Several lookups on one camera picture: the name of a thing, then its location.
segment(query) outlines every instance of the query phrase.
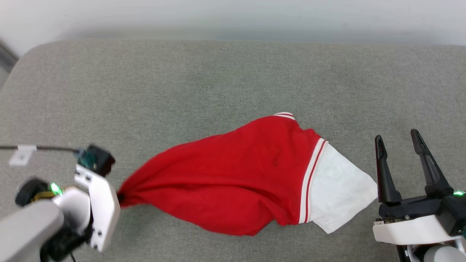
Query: green light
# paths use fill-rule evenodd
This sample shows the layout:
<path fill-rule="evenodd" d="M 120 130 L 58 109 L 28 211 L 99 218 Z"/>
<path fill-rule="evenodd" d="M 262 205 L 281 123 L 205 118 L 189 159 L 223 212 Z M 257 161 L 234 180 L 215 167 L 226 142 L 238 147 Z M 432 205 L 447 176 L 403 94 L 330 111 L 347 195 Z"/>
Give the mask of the green light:
<path fill-rule="evenodd" d="M 52 190 L 52 192 L 55 194 L 55 195 L 58 195 L 58 194 L 63 194 L 62 190 L 60 189 L 59 186 L 57 186 L 57 184 L 55 183 L 52 183 L 50 184 L 50 190 Z"/>

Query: red fabric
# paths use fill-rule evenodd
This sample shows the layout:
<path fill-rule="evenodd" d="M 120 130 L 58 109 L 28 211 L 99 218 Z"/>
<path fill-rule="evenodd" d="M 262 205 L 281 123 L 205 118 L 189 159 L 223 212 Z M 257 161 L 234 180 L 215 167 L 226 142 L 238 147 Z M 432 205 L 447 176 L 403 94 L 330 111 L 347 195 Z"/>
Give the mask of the red fabric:
<path fill-rule="evenodd" d="M 214 232 L 255 235 L 272 220 L 298 224 L 303 176 L 320 138 L 269 116 L 175 146 L 122 185 L 121 207 L 152 204 Z"/>

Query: robotic arm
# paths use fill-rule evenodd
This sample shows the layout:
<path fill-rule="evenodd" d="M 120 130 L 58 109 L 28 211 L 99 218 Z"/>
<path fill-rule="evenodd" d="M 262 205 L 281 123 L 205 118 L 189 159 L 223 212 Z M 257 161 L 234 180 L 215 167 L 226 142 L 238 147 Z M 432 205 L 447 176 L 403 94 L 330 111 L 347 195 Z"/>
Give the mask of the robotic arm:
<path fill-rule="evenodd" d="M 115 231 L 120 206 L 105 176 L 115 159 L 91 145 L 77 156 L 77 187 L 31 179 L 16 195 L 19 211 L 0 221 L 7 241 L 0 245 L 0 262 L 61 261 L 87 243 L 103 252 Z"/>
<path fill-rule="evenodd" d="M 402 199 L 387 165 L 382 137 L 376 136 L 377 184 L 381 203 L 372 228 L 379 242 L 395 244 L 401 262 L 466 262 L 466 193 L 454 192 L 419 132 L 411 130 L 421 158 L 425 196 Z"/>

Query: cable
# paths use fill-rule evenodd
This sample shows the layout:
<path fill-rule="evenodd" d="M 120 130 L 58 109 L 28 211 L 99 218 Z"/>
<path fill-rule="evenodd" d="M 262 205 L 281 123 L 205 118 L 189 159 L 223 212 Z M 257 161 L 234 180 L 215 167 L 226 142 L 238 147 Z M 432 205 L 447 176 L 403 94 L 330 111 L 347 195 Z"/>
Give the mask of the cable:
<path fill-rule="evenodd" d="M 70 252 L 69 256 L 71 256 L 71 260 L 73 260 L 73 262 L 76 262 L 75 256 L 73 256 L 73 252 Z"/>
<path fill-rule="evenodd" d="M 78 153 L 79 149 L 71 147 L 61 147 L 61 146 L 49 146 L 49 145 L 38 145 L 36 146 L 37 150 L 48 150 L 48 151 L 67 151 Z M 0 150 L 16 150 L 18 149 L 17 145 L 0 145 Z"/>

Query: white tag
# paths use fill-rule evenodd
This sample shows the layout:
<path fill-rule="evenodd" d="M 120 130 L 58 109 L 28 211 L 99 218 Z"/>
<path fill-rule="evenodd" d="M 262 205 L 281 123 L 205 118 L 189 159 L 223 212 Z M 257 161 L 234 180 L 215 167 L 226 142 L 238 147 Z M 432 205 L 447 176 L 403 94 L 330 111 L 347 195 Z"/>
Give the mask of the white tag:
<path fill-rule="evenodd" d="M 37 151 L 35 145 L 18 145 L 18 150 L 14 152 L 10 159 L 10 166 L 26 166 L 34 151 Z"/>

